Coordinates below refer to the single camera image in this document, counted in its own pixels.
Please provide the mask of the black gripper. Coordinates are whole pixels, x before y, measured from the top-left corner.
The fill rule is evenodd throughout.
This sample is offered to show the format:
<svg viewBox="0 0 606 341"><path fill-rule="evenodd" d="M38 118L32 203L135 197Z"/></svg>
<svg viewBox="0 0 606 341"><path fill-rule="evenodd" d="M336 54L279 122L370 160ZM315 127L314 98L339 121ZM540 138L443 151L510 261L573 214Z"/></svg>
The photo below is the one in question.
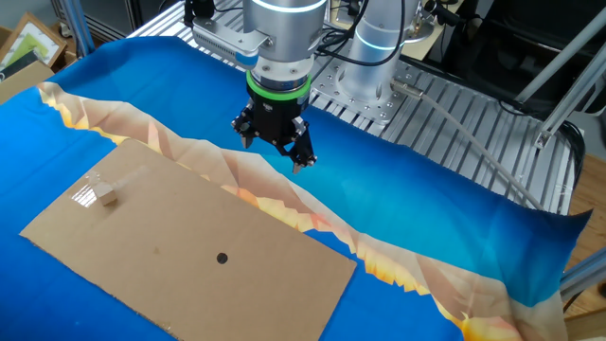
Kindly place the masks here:
<svg viewBox="0 0 606 341"><path fill-rule="evenodd" d="M270 99L249 90L250 100L241 113L232 120L232 127L241 137L244 149L255 138L276 145L282 156L293 161L293 174L313 166L317 161L312 147L309 123L302 112L309 105L309 95L295 99Z"/></svg>

